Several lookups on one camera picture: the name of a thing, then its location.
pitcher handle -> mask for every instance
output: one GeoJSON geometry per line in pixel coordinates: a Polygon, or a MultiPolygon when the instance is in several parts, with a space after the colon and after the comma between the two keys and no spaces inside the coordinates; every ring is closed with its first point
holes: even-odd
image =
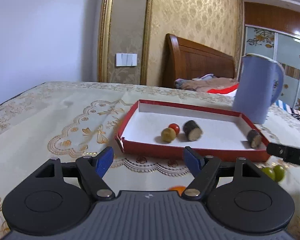
{"type": "Polygon", "coordinates": [[[280,96],[280,93],[281,93],[281,90],[283,88],[283,79],[284,79],[284,69],[283,67],[281,66],[280,63],[276,63],[276,66],[275,66],[275,70],[276,72],[278,73],[278,87],[275,91],[275,94],[272,96],[272,99],[271,99],[271,105],[278,100],[278,97],[280,96]]]}

tablecloth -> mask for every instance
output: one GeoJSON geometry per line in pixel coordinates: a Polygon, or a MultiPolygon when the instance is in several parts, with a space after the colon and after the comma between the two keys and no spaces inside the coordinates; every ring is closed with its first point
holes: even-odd
{"type": "MultiPolygon", "coordinates": [[[[48,82],[0,106],[0,237],[9,229],[2,215],[2,200],[48,158],[71,162],[83,155],[114,147],[115,160],[104,176],[119,190],[167,190],[187,186],[193,179],[182,161],[123,155],[114,133],[130,106],[139,99],[231,109],[233,98],[208,93],[139,85],[48,82]]],[[[300,122],[279,107],[269,108],[258,128],[269,141],[300,147],[300,122]]],[[[300,238],[300,167],[271,157],[263,166],[283,164],[286,178],[280,185],[295,201],[289,232],[300,238]]],[[[66,182],[77,185],[75,179],[66,182]]],[[[229,179],[220,180],[221,184],[229,179]]]]}

gold picture frame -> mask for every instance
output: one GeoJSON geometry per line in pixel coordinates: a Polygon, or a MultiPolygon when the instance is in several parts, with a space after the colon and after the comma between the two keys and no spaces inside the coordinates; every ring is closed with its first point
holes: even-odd
{"type": "Polygon", "coordinates": [[[150,43],[151,18],[152,18],[152,14],[151,14],[152,1],[153,0],[147,0],[147,5],[146,5],[146,17],[145,17],[145,27],[143,32],[143,46],[142,46],[142,58],[141,58],[140,85],[146,85],[147,82],[149,43],[150,43]]]}
{"type": "Polygon", "coordinates": [[[112,3],[113,0],[103,0],[102,4],[98,45],[98,82],[108,81],[107,76],[112,3]]]}

sugarcane piece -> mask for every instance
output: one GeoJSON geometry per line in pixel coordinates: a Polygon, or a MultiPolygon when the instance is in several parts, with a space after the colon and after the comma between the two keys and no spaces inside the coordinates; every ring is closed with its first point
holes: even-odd
{"type": "Polygon", "coordinates": [[[176,138],[176,132],[172,128],[163,129],[161,132],[161,138],[164,142],[172,142],[176,138]]]}
{"type": "Polygon", "coordinates": [[[197,141],[203,134],[199,125],[193,120],[186,122],[182,129],[189,141],[197,141]]]}
{"type": "Polygon", "coordinates": [[[256,149],[261,144],[262,136],[260,135],[260,133],[257,130],[252,129],[248,133],[247,139],[248,139],[248,142],[250,143],[251,148],[256,149]]]}

light switch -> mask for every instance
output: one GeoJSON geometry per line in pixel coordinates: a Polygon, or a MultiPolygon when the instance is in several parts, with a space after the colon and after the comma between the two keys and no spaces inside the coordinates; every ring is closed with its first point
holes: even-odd
{"type": "Polygon", "coordinates": [[[137,56],[138,54],[132,54],[132,66],[137,65],[137,56]]]}
{"type": "Polygon", "coordinates": [[[125,66],[136,66],[137,65],[137,54],[132,53],[116,53],[115,54],[115,65],[117,67],[125,66]]]}
{"type": "Polygon", "coordinates": [[[117,67],[121,67],[122,66],[122,53],[115,54],[115,65],[117,67]]]}
{"type": "Polygon", "coordinates": [[[132,55],[133,54],[128,54],[128,59],[127,59],[127,66],[128,67],[132,66],[132,55]]]}

